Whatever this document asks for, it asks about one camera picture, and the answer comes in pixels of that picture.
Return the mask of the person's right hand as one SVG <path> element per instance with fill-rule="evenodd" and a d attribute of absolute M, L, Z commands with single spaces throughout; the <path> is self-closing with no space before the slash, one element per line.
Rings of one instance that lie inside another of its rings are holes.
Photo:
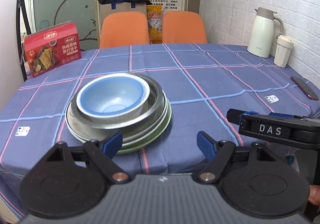
<path fill-rule="evenodd" d="M 320 206 L 320 186 L 310 185 L 309 188 L 310 194 L 308 201 L 315 206 Z"/>

